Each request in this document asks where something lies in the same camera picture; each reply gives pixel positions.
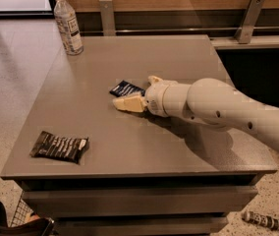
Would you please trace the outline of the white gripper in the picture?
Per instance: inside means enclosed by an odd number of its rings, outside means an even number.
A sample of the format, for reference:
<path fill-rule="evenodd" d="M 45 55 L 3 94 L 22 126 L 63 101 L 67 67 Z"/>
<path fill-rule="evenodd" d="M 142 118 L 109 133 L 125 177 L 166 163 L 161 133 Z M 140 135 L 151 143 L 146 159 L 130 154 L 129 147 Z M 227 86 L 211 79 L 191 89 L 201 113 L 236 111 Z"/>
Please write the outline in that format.
<path fill-rule="evenodd" d="M 146 109 L 153 115 L 167 117 L 163 107 L 163 96 L 166 90 L 175 85 L 176 81 L 165 81 L 156 76 L 149 76 L 150 87 L 145 91 L 144 98 L 139 94 L 130 94 L 113 100 L 118 110 L 140 113 Z"/>

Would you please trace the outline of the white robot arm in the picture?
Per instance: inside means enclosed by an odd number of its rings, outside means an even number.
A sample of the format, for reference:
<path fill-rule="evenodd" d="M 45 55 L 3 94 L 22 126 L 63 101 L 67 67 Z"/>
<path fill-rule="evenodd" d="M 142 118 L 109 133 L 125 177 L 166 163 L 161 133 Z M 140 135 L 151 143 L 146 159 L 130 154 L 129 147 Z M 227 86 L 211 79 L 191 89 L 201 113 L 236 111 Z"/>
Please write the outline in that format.
<path fill-rule="evenodd" d="M 236 88 L 212 78 L 192 84 L 148 78 L 149 87 L 122 81 L 110 90 L 121 111 L 148 111 L 160 117 L 217 129 L 236 128 L 279 152 L 279 107 L 256 101 Z"/>

